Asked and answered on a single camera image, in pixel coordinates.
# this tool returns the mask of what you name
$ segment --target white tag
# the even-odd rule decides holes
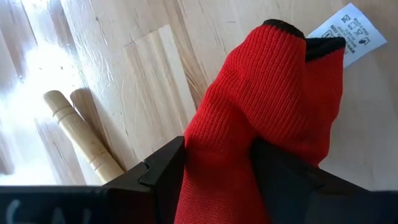
[[[338,11],[308,37],[344,37],[347,41],[344,67],[387,43],[369,19],[352,3]]]

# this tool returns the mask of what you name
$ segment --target wooden dowel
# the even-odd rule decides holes
[[[53,111],[53,117],[57,119],[58,124],[73,143],[75,150],[83,153],[104,184],[124,173],[61,92],[57,90],[47,92],[44,100]]]

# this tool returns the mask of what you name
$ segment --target wooden floor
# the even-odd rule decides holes
[[[60,90],[123,169],[181,135],[229,51],[269,18],[309,34],[347,5],[293,0],[0,0],[0,184],[100,184],[51,118]],[[398,189],[398,1],[355,0],[389,43],[345,70],[322,167]]]

